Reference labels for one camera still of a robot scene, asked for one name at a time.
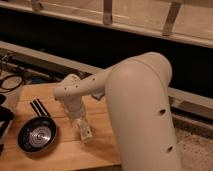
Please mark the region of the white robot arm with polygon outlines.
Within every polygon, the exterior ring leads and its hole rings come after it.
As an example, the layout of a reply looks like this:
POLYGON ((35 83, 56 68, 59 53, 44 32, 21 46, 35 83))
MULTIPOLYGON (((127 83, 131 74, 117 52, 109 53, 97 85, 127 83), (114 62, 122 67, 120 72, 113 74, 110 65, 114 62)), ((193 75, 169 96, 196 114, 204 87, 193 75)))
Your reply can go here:
POLYGON ((85 114, 82 97, 104 93, 123 171, 182 171, 168 98, 172 67, 148 52, 78 80, 70 74, 54 89, 68 116, 85 114))

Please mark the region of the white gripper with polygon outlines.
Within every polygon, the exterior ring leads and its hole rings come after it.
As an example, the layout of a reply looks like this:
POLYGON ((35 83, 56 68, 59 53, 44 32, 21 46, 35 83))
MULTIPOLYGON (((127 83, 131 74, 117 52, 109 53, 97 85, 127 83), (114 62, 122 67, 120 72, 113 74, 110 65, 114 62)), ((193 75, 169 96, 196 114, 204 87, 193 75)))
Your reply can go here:
POLYGON ((88 141, 93 137, 90 125, 85 119, 78 119, 77 125, 80 130, 80 137, 82 141, 88 141))

